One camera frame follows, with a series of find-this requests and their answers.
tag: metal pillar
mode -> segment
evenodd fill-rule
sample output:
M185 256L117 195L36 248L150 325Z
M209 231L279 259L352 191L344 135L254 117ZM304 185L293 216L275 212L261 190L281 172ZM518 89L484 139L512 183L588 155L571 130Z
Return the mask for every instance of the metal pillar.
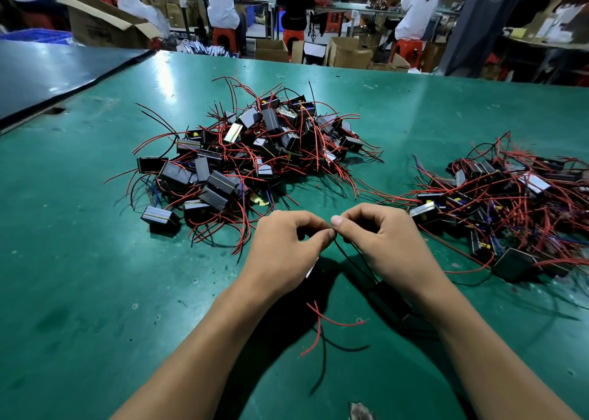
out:
M518 0L466 0L438 74L477 78Z

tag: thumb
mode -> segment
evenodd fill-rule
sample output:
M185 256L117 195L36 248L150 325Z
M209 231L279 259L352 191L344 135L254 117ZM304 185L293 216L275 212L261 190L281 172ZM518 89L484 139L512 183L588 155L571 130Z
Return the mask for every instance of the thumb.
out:
M334 215L331 222L333 229L345 240L356 244L363 251L368 246L371 232L364 230L350 219L341 217L340 215Z
M323 229L313 234L305 243L313 249L318 256L335 240L335 231L333 229Z

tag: green workbench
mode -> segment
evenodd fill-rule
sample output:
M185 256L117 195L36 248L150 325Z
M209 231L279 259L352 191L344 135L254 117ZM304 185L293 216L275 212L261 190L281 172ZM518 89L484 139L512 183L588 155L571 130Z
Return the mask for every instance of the green workbench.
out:
M124 198L127 180L102 184L135 167L133 148L162 133L135 102L177 130L206 125L213 101L231 102L225 82L211 79L236 70L258 93L284 82L307 95L310 80L318 101L361 114L353 129L385 149L385 163L352 161L352 175L392 194L415 188L410 154L443 173L471 141L509 129L520 147L539 154L589 157L586 89L159 52L71 98L62 114L0 138L2 418L106 418L239 274L235 230L192 248L186 227L175 238L152 236ZM143 154L168 145L156 142ZM356 203L349 188L344 197L319 177L287 189L327 220ZM277 207L285 209L280 200ZM478 267L428 244L446 270ZM344 420L347 403L362 401L382 419L465 418L464 393L428 325L410 316L399 327L379 316L334 245L321 262L326 277L306 295L332 319L368 322L325 325L326 341L299 357L314 341L313 316L302 300L284 301L246 346L218 417ZM460 289L491 327L589 418L587 281L514 286L492 277L475 286L486 277L452 279L474 285Z

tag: workbench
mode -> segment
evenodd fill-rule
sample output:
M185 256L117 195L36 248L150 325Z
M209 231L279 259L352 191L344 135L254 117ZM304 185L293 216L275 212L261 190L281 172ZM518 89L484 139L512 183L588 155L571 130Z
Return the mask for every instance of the workbench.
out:
M310 81L316 100L361 114L353 130L384 148L385 163L350 155L348 166L353 177L391 194L415 188L412 153L443 174L471 141L507 130L543 156L589 158L586 89L159 52L65 101L60 115L0 137L3 419L106 418L239 275L243 257L231 255L236 230L225 227L213 245L194 247L186 227L174 238L150 235L140 220L147 198L134 212L124 177L102 184L134 168L133 148L162 133L135 102L179 131L206 125L214 101L231 101L225 82L210 80L236 71L258 94L284 82L310 95ZM242 106L249 102L238 97ZM286 188L300 208L326 220L358 202L350 188L343 193L322 177ZM280 200L276 206L286 209ZM478 268L432 239L428 245L443 269ZM302 300L282 301L247 343L217 417L342 420L348 402L361 401L383 419L466 418L464 392L428 324L409 316L399 326L379 316L335 245L319 265L309 297L331 319L367 322L325 325L326 341L300 357L314 341L316 318ZM491 327L589 418L587 278L518 285L487 271L451 278L470 285L459 288Z

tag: red stool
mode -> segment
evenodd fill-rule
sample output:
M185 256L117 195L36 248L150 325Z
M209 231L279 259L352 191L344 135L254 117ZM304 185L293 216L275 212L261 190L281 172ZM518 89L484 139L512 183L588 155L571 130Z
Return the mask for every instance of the red stool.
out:
M393 61L393 57L397 52L397 48L399 48L399 55L409 62L412 68L419 66L419 61L421 60L421 53L423 51L423 42L421 40L408 40L408 39L399 39L397 43L391 49L391 58L389 59L389 63ZM414 53L417 50L417 59L415 62L411 62L414 57Z
M219 43L219 40L223 41L223 38L227 39L226 44ZM213 28L213 44L215 46L224 46L225 48L229 45L231 51L239 53L235 29Z
M341 12L328 12L328 24L325 26L325 33L339 33L342 26Z
M22 20L29 28L53 29L55 26L51 18L43 13L31 13L21 11Z
M291 54L291 52L293 51L294 42L305 41L305 31L284 29L284 32L282 34L282 41L286 45L286 49L289 51L289 54Z

